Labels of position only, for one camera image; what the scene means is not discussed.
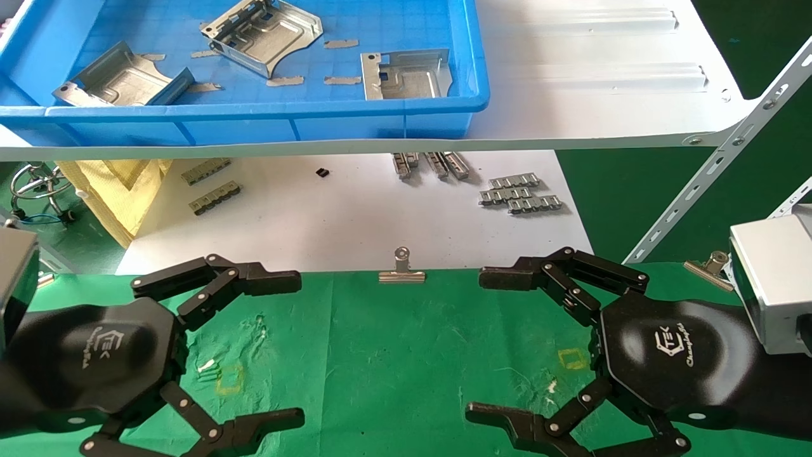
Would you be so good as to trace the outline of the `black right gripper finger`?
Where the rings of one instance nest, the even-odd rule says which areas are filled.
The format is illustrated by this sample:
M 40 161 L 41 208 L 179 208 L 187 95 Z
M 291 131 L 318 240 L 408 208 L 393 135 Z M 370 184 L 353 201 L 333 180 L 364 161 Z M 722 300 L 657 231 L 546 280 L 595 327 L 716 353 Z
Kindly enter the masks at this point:
M 515 449 L 545 456 L 682 456 L 692 449 L 692 442 L 662 414 L 645 414 L 644 424 L 652 431 L 649 439 L 599 449 L 580 445 L 572 430 L 612 396 L 612 381 L 598 377 L 551 418 L 525 409 L 470 402 L 465 419 L 501 428 Z
M 584 327 L 598 324 L 601 303 L 581 283 L 622 296 L 646 292 L 648 282 L 643 272 L 572 247 L 543 257 L 522 256 L 510 267 L 482 267 L 479 271 L 481 288 L 540 289 Z

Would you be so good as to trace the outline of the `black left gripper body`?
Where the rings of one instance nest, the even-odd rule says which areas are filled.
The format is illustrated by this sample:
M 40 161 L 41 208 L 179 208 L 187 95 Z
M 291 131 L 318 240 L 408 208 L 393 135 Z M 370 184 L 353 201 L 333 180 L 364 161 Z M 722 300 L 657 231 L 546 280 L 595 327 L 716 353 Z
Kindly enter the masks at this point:
M 179 319 L 150 298 L 29 312 L 6 347 L 6 435 L 142 425 L 187 356 Z

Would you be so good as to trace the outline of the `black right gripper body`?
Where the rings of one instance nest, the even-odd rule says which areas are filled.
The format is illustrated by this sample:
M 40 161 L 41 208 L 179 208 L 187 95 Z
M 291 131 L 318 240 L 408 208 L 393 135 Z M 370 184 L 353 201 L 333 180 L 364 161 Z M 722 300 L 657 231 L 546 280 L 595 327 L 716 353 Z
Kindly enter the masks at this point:
M 764 351 L 742 307 L 623 297 L 601 310 L 597 335 L 610 401 L 635 422 L 663 416 L 708 429 L 768 427 L 755 376 Z

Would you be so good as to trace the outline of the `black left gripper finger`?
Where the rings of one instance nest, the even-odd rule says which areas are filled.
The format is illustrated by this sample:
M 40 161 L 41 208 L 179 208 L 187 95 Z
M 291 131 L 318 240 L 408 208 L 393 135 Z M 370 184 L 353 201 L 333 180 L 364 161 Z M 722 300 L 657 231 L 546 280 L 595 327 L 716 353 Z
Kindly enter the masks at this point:
M 137 277 L 135 298 L 162 301 L 189 291 L 194 295 L 177 308 L 183 329 L 196 331 L 241 295 L 252 297 L 296 293 L 302 288 L 297 271 L 269 272 L 259 262 L 234 263 L 211 254 Z
M 302 427 L 305 412 L 298 407 L 242 414 L 225 423 L 216 423 L 175 381 L 160 388 L 162 400 L 199 435 L 183 456 L 247 456 L 258 451 L 269 434 Z M 165 456 L 165 453 L 137 447 L 120 440 L 124 422 L 109 419 L 79 448 L 84 456 Z

